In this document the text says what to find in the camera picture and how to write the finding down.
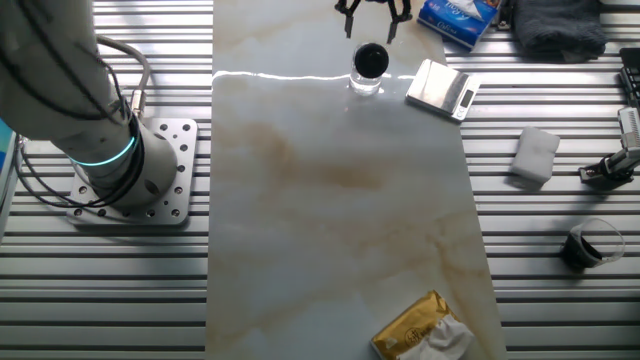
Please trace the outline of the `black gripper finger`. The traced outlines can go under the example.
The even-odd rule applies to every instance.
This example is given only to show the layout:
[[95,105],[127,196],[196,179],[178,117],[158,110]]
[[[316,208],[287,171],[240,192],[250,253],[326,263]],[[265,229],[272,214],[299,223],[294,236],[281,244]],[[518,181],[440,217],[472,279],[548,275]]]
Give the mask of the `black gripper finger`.
[[360,2],[361,0],[353,0],[352,2],[349,2],[348,0],[338,0],[334,5],[335,10],[345,16],[344,31],[347,38],[351,37],[354,13],[357,10]]
[[412,19],[412,5],[411,0],[401,0],[401,9],[398,9],[396,0],[388,0],[387,5],[391,15],[391,24],[389,27],[387,43],[391,44],[396,37],[398,25]]

